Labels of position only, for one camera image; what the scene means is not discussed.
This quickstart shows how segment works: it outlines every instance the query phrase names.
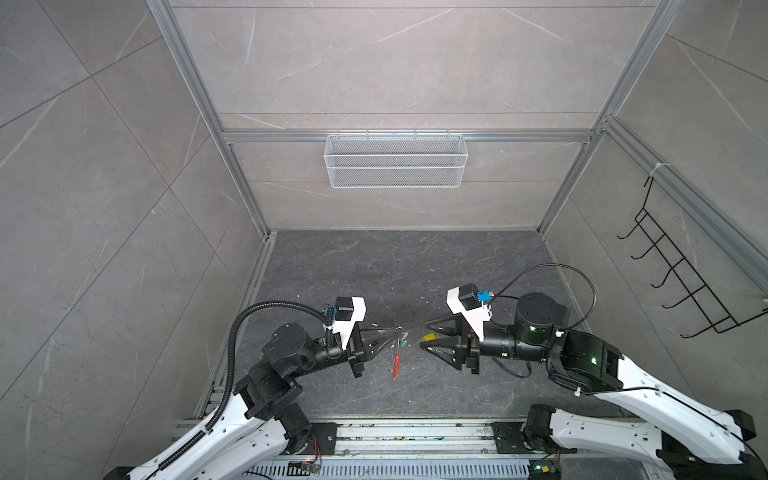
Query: wall tile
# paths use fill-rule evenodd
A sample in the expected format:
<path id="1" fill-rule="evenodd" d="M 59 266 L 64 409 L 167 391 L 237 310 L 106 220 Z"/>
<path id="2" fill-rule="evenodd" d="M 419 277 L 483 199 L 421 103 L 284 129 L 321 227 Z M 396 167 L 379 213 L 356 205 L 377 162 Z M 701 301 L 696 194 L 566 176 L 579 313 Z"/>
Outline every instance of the wall tile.
<path id="1" fill-rule="evenodd" d="M 179 420 L 192 418 L 218 349 L 227 334 L 240 289 L 214 255 L 192 300 L 163 349 L 114 451 L 101 473 L 140 465 L 163 451 Z"/>
<path id="2" fill-rule="evenodd" d="M 232 220 L 240 194 L 212 138 L 206 140 L 170 188 L 216 248 Z"/>
<path id="3" fill-rule="evenodd" d="M 170 0 L 174 7 L 480 8 L 572 7 L 572 0 Z M 584 7 L 652 7 L 654 0 L 579 0 Z"/>
<path id="4" fill-rule="evenodd" d="M 208 136 L 168 46 L 158 40 L 94 77 L 169 184 Z"/>
<path id="5" fill-rule="evenodd" d="M 259 232 L 245 204 L 240 202 L 216 253 L 241 287 L 248 280 L 248 270 L 260 244 Z"/>
<path id="6" fill-rule="evenodd" d="M 144 0 L 40 0 L 92 73 L 160 37 Z"/>
<path id="7" fill-rule="evenodd" d="M 690 0 L 670 35 L 768 79 L 768 3 L 763 0 Z"/>
<path id="8" fill-rule="evenodd" d="M 281 114 L 599 111 L 651 13 L 174 11 L 219 111 Z"/>
<path id="9" fill-rule="evenodd" d="M 598 113 L 564 114 L 221 114 L 224 128 L 586 128 Z"/>
<path id="10" fill-rule="evenodd" d="M 98 477 L 213 254 L 168 191 L 0 401 L 0 477 Z"/>
<path id="11" fill-rule="evenodd" d="M 578 142 L 469 142 L 463 181 L 560 181 L 580 146 Z M 327 182 L 323 148 L 324 144 L 313 142 L 235 144 L 246 177 L 272 182 Z"/>
<path id="12" fill-rule="evenodd" d="M 346 188 L 251 182 L 273 229 L 532 229 L 560 182 L 467 182 L 458 188 Z"/>
<path id="13" fill-rule="evenodd" d="M 655 251 L 642 260 L 630 258 L 630 255 L 641 255 L 650 246 L 641 231 L 635 230 L 626 240 L 617 238 L 626 235 L 634 225 L 632 219 L 645 198 L 646 178 L 646 173 L 616 144 L 607 142 L 598 148 L 571 197 L 697 398 L 717 409 L 743 409 L 758 422 L 758 430 L 765 431 L 768 407 L 764 399 L 768 386 L 756 379 L 763 375 L 768 353 L 751 346 L 755 337 L 768 333 L 768 318 L 755 319 L 720 335 L 709 331 L 693 339 L 680 338 L 680 334 L 703 329 L 707 321 L 691 300 L 671 310 L 662 308 L 662 305 L 676 303 L 686 293 L 674 275 L 661 288 L 650 286 L 661 282 L 667 268 Z M 765 295 L 760 289 L 657 185 L 648 196 L 647 209 L 737 319 L 749 318 L 764 308 Z M 649 221 L 643 225 L 653 227 Z M 654 232 L 651 236 L 656 240 L 660 233 Z M 659 244 L 671 261 L 680 259 L 680 254 L 666 239 Z M 677 270 L 682 270 L 683 278 L 692 282 L 689 285 L 701 284 L 687 267 Z M 725 317 L 725 312 L 708 293 L 699 293 L 696 298 L 713 319 Z M 753 444 L 762 446 L 763 450 L 767 445 L 764 440 Z"/>
<path id="14" fill-rule="evenodd" d="M 768 250 L 768 82 L 665 38 L 619 117 Z"/>
<path id="15" fill-rule="evenodd" d="M 0 129 L 0 392 L 165 189 L 92 80 Z"/>
<path id="16" fill-rule="evenodd" d="M 0 125 L 88 76 L 37 2 L 0 4 Z"/>
<path id="17" fill-rule="evenodd" d="M 598 303 L 587 320 L 592 333 L 616 346 L 654 376 L 690 394 L 667 347 L 572 201 L 565 203 L 545 240 L 555 261 L 575 266 L 594 283 Z M 565 276 L 566 284 L 586 312 L 592 302 L 589 286 L 571 272 Z"/>

